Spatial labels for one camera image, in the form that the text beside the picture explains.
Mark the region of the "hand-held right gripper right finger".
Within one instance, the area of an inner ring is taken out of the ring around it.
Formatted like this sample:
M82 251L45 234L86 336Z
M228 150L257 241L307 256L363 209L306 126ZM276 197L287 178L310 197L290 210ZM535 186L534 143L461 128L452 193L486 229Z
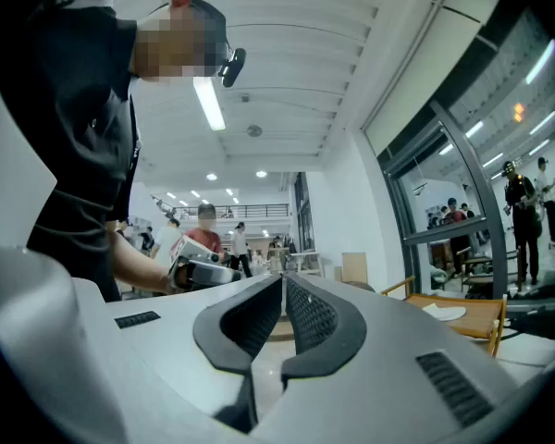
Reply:
M253 429L263 444L491 444L529 397L421 309L320 277L285 278L296 353Z

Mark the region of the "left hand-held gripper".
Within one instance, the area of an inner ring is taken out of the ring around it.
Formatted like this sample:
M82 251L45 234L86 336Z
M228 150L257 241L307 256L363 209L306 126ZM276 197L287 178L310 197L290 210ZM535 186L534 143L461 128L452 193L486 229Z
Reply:
M241 273L219 263L220 256L201 243L182 234L170 250L168 285L171 290L186 290L178 270L188 264L188 284L193 289L208 289L241 280Z

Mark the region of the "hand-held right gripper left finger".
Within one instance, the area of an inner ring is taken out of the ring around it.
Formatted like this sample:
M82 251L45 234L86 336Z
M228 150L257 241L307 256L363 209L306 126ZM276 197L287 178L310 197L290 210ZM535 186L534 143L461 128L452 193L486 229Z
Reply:
M252 364L281 312L279 277L111 303L73 285L99 383L83 403L110 412L82 444L276 444L255 431Z

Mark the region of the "white slipper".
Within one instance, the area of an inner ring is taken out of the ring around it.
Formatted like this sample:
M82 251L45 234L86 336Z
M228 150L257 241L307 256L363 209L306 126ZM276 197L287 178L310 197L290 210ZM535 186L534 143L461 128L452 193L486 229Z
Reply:
M430 316L440 322L451 322L465 316L466 308L462 306L440 307L436 303L431 303L422 308Z

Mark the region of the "person's left forearm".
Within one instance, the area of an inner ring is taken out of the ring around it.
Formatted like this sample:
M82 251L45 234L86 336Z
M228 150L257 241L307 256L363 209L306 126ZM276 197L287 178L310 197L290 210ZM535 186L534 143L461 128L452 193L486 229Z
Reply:
M141 290L165 295L174 294L168 269L155 260L135 250L130 243L114 230L108 230L113 273L116 279Z

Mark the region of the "brown cardboard sheet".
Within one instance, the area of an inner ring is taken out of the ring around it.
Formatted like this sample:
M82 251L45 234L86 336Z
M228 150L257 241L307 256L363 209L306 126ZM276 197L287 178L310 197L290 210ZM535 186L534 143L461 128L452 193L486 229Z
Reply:
M342 280L347 282L368 283L365 253L342 254Z

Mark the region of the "metal balcony railing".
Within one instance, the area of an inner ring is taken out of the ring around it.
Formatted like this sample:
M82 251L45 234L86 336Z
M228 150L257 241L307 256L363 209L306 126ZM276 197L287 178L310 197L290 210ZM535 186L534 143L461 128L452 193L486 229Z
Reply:
M163 203L163 207L166 213L178 218L195 218L198 214L197 206L174 207ZM216 205L215 210L218 218L277 218L291 214L288 203Z

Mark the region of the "wooden shelf table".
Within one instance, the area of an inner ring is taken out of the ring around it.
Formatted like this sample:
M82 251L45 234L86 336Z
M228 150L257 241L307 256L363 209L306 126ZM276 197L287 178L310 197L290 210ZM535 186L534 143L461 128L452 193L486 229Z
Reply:
M465 307L465 316L442 323L454 332L473 340L480 348L484 348L488 355L497 356L507 316L508 296L506 294L500 300L473 300L418 294L411 291L414 280L414 276L407 277L394 286L380 291L380 294L407 302L421 310L431 303L436 303L440 307Z

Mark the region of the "wooden chair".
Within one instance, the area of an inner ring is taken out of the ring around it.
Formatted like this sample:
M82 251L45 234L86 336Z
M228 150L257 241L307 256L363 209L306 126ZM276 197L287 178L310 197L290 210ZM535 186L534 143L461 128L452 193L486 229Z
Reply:
M461 291L473 286L486 286L493 283L493 264L488 256L470 255L471 248L467 247L457 252L461 262Z

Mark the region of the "long ceiling light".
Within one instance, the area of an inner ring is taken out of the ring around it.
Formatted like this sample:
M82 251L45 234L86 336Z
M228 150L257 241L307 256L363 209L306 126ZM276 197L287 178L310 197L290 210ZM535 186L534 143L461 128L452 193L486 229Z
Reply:
M213 131L221 131L226 128L220 104L216 97L216 91L211 78L195 77L193 88L200 102L201 108L209 127Z

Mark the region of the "person's black clothing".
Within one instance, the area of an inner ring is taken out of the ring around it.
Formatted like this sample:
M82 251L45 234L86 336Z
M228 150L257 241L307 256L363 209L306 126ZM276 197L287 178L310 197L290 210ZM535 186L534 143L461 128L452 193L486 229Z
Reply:
M137 158L130 58L137 26L109 7L50 9L11 30L0 92L55 176L29 247L119 297L106 225L129 211Z

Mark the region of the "dark metal window frame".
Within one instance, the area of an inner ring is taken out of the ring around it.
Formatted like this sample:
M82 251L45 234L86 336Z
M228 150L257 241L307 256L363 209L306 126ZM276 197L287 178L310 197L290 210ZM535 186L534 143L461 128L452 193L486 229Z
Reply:
M382 110L366 134L370 137L381 166L401 238L404 270L415 276L414 291L433 291L430 266L432 248L449 246L452 239L477 231L490 234L493 283L489 297L498 299L508 288L508 257L505 233L495 194L472 145L459 129L455 118L439 103L428 108L434 113L414 134L403 133L406 117L401 111ZM459 223L443 221L429 228L427 214L450 197L466 197L460 174L440 179L425 172L429 159L437 160L441 149L450 144L459 157L459 173L466 175L479 214Z

